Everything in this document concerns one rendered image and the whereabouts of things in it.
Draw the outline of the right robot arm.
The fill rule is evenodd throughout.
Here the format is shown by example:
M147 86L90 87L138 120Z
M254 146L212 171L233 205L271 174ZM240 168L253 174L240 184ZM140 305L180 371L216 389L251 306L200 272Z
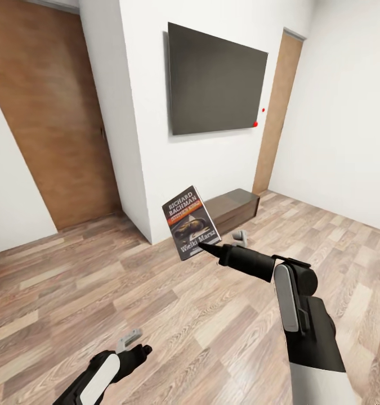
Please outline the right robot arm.
M232 245L198 243L219 264L266 282L274 281L287 339L293 405L358 405L335 339L336 327L322 298L313 297L318 278L311 264L248 249L248 232L232 232ZM276 259L283 260L275 267ZM275 267L275 269L274 269Z

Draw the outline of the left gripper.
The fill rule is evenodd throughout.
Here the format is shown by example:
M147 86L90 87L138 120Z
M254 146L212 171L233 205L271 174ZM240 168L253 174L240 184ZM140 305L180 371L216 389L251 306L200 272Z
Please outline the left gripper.
M152 346L149 344L145 345L144 347L142 344L138 344L130 351L123 352L123 354L127 358L127 370L123 377L128 376L131 374L138 366L142 365L146 359L147 355L153 351Z

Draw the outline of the hardback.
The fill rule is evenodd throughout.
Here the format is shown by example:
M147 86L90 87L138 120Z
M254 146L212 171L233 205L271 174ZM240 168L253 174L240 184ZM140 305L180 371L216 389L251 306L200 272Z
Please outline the hardback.
M215 246L222 241L197 188L192 185L162 205L181 261L205 251L198 243Z

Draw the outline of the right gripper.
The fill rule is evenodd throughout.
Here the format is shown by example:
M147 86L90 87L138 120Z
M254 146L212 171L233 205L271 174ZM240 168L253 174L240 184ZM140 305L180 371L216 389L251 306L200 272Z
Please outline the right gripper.
M219 264L229 266L253 276L254 265L256 263L259 252L241 246L232 246L224 244L221 246L213 246L210 244L198 243L198 246L203 250L211 253L219 258Z

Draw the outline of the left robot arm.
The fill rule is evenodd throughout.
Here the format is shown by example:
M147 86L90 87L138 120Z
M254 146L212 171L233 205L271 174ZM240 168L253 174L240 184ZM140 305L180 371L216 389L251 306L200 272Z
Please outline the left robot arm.
M116 352L105 350L90 359L90 365L53 403L53 405L99 405L109 384L119 381L142 365L153 351L149 344L128 346L142 335L137 327L116 341Z

